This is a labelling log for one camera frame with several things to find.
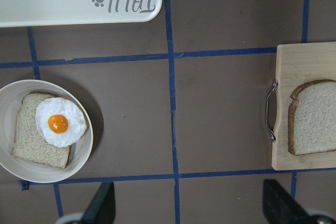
egg yolk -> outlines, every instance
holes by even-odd
[[[48,119],[49,128],[56,134],[64,133],[68,130],[68,120],[63,115],[52,115]]]

bread slice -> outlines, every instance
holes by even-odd
[[[17,114],[15,140],[11,155],[27,161],[58,168],[65,168],[69,162],[71,146],[58,148],[45,141],[38,133],[35,114],[38,105],[48,98],[47,93],[33,93],[22,100],[22,108]]]
[[[294,89],[288,108],[288,151],[336,150],[336,81],[315,80]]]

paw print logo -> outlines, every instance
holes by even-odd
[[[94,5],[96,7],[99,7],[99,6],[103,7],[104,6],[104,4],[103,4],[104,0],[92,0],[92,2],[94,3]]]

white bowl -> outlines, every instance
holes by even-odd
[[[82,138],[72,145],[69,165],[65,169],[54,168],[12,157],[10,154],[15,137],[16,115],[25,95],[49,92],[64,97],[79,106],[87,121]],[[36,183],[53,183],[70,177],[83,167],[91,153],[93,131],[88,113],[80,102],[65,89],[46,81],[22,80],[0,89],[0,164],[13,175]]]

fried egg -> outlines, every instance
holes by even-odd
[[[65,147],[77,142],[86,130],[83,112],[71,101],[49,98],[36,109],[37,131],[56,147]]]

